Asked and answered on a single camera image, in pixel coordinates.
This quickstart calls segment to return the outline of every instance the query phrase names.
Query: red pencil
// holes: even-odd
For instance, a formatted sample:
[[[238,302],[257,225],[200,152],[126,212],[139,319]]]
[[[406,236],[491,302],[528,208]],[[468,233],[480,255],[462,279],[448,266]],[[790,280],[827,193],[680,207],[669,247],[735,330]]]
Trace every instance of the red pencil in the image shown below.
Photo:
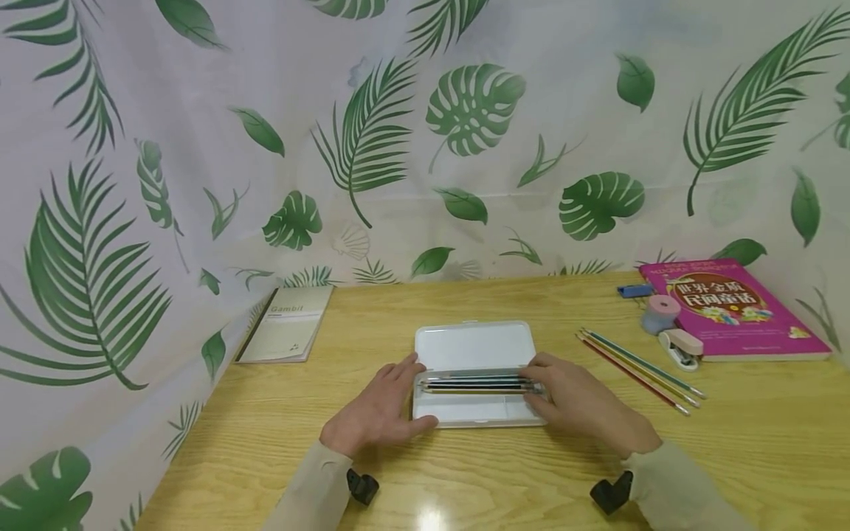
[[[635,371],[633,371],[631,368],[629,368],[629,367],[625,366],[624,364],[622,364],[622,363],[621,363],[618,359],[614,358],[613,356],[609,356],[607,353],[605,353],[605,352],[603,352],[601,349],[597,348],[595,345],[593,345],[592,343],[590,343],[590,342],[589,342],[587,339],[585,339],[584,337],[581,337],[581,336],[579,336],[578,334],[575,334],[575,337],[577,337],[577,338],[579,339],[579,341],[580,341],[580,342],[582,342],[582,343],[584,343],[585,345],[587,345],[587,347],[588,347],[588,348],[590,348],[593,352],[595,352],[595,353],[599,354],[600,356],[602,356],[603,358],[607,359],[607,360],[608,360],[609,362],[611,362],[612,364],[614,364],[614,365],[616,365],[617,367],[619,367],[619,368],[620,368],[620,370],[622,370],[623,372],[625,372],[626,374],[628,374],[629,376],[631,376],[631,377],[632,377],[632,378],[633,378],[633,379],[634,379],[637,383],[639,383],[639,384],[641,384],[642,386],[646,387],[646,388],[647,388],[648,390],[650,390],[650,391],[651,391],[651,392],[652,392],[655,396],[657,396],[657,397],[658,397],[658,398],[660,398],[661,400],[664,400],[664,402],[666,402],[666,403],[667,403],[670,407],[672,407],[673,409],[677,410],[677,411],[678,411],[679,413],[681,413],[682,415],[690,416],[690,411],[686,410],[686,409],[685,409],[685,408],[684,408],[681,404],[678,404],[675,400],[673,400],[672,398],[668,397],[667,395],[665,395],[664,393],[662,393],[661,391],[659,391],[657,388],[655,388],[655,386],[654,386],[654,385],[652,385],[652,384],[651,384],[651,383],[649,383],[648,381],[644,380],[642,376],[640,376],[638,373],[636,373]]]

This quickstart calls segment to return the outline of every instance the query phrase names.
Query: hand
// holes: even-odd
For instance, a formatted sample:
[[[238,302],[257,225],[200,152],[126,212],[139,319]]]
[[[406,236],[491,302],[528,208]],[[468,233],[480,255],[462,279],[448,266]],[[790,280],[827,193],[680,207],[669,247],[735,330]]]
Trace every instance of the hand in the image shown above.
[[[384,365],[357,398],[325,424],[319,441],[353,459],[366,446],[405,443],[435,428],[435,416],[408,421],[402,414],[414,377],[425,370],[417,358],[411,353],[398,364]]]
[[[623,404],[584,367],[538,353],[519,374],[542,383],[549,391],[552,402],[533,393],[526,394],[525,401],[551,425],[600,439],[621,459],[661,446],[649,420]]]

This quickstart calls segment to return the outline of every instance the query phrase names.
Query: blue eraser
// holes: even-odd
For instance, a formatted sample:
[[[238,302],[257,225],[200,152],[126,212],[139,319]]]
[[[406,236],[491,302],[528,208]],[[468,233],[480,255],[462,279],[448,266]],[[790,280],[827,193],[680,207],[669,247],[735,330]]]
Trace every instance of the blue eraser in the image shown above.
[[[635,284],[635,285],[621,285],[617,287],[617,293],[620,293],[620,297],[624,299],[631,299],[633,297],[649,297],[655,291],[651,284]]]

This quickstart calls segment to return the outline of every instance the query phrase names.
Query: green pencil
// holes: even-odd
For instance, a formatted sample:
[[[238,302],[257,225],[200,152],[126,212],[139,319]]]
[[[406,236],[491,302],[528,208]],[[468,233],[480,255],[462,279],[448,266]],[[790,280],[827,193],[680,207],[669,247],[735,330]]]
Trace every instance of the green pencil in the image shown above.
[[[631,361],[635,362],[636,364],[644,367],[644,369],[653,371],[656,375],[661,376],[662,378],[666,378],[668,381],[671,381],[672,383],[681,387],[685,391],[691,392],[691,393],[695,394],[696,396],[698,396],[700,398],[708,398],[705,393],[703,393],[702,391],[700,391],[696,387],[691,386],[686,381],[679,380],[674,375],[668,373],[667,371],[665,371],[663,369],[659,369],[655,365],[651,364],[649,361],[646,361],[645,359],[640,358],[640,357],[636,356],[635,354],[630,353],[629,351],[625,350],[620,345],[606,339],[603,336],[600,336],[599,334],[597,334],[593,330],[588,330],[587,328],[585,328],[583,326],[581,327],[581,329],[583,331],[585,331],[587,334],[589,334],[591,337],[593,337],[594,339],[597,339],[597,340],[601,341],[602,343],[605,343],[609,347],[613,348],[617,353],[622,354],[623,356],[625,356],[626,358],[629,358]]]

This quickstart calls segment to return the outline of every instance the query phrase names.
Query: white fabric backdrop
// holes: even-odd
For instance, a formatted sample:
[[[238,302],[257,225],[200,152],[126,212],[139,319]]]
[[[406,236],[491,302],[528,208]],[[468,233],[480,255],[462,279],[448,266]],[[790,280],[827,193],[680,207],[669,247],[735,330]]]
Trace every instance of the white fabric backdrop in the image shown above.
[[[132,527],[276,283],[720,253],[840,350],[834,8],[3,0],[0,528]]]

